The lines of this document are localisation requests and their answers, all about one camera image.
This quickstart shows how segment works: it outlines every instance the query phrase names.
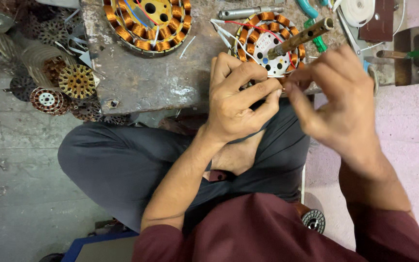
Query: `hand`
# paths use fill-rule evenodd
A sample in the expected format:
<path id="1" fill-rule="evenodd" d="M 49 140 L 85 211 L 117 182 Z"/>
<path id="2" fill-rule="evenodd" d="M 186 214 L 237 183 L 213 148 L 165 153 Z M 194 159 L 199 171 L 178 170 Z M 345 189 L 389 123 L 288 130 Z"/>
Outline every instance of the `hand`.
<path id="1" fill-rule="evenodd" d="M 259 83 L 239 91 L 250 80 Z M 260 65 L 242 63 L 236 57 L 220 53 L 211 61 L 209 88 L 209 117 L 204 132 L 218 142 L 246 137 L 258 132 L 279 110 L 282 86 L 275 78 L 268 79 L 268 71 Z M 267 96 L 266 101 L 255 111 L 249 107 Z"/>
<path id="2" fill-rule="evenodd" d="M 302 93 L 314 81 L 328 103 L 314 110 Z M 364 171 L 380 153 L 374 124 L 373 80 L 348 46 L 328 50 L 284 83 L 302 130 Z"/>

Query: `shirt sleeve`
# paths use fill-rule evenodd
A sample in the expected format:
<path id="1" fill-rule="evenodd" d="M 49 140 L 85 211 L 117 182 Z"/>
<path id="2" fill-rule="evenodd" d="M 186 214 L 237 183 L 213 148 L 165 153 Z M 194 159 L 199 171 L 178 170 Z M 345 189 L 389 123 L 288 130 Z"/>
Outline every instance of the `shirt sleeve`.
<path id="1" fill-rule="evenodd" d="M 355 221 L 357 253 L 368 261 L 419 261 L 419 226 L 404 211 L 367 208 Z"/>
<path id="2" fill-rule="evenodd" d="M 173 262 L 177 260 L 182 246 L 183 235 L 170 225 L 155 225 L 146 228 L 134 245 L 132 262 Z"/>

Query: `blue wire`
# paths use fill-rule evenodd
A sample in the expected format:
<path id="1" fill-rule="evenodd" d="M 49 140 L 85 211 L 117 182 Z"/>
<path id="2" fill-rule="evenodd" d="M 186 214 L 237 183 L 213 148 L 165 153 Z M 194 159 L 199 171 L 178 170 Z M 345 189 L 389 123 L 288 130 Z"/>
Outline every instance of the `blue wire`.
<path id="1" fill-rule="evenodd" d="M 135 18 L 142 23 L 142 25 L 144 25 L 145 27 L 148 27 L 147 25 L 145 25 L 144 22 L 142 22 L 140 19 L 138 19 L 138 17 L 135 15 L 134 11 L 132 10 L 132 8 L 130 7 L 129 3 L 127 3 L 127 0 L 124 0 L 125 4 L 127 5 L 127 7 L 130 9 L 130 11 L 132 12 L 132 14 L 135 16 Z"/>

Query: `white tape roll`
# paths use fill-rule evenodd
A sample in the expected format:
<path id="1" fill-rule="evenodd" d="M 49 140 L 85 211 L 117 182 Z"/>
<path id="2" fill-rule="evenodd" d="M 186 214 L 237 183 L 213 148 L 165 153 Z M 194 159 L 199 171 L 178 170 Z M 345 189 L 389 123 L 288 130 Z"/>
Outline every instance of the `white tape roll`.
<path id="1" fill-rule="evenodd" d="M 340 7 L 349 25 L 362 27 L 373 18 L 374 5 L 375 0 L 343 0 Z"/>

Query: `pink floor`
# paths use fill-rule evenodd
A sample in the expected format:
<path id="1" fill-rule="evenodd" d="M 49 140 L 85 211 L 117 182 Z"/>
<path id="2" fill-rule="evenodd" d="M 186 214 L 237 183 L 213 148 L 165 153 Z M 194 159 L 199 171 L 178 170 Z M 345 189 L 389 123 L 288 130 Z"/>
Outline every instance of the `pink floor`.
<path id="1" fill-rule="evenodd" d="M 419 0 L 407 0 L 408 27 L 419 26 Z M 317 106 L 324 102 L 316 97 Z M 393 164 L 419 223 L 419 85 L 381 87 L 376 126 L 384 153 Z M 338 185 L 339 156 L 313 142 L 306 164 L 306 204 L 326 216 L 325 235 L 354 249 L 353 224 Z"/>

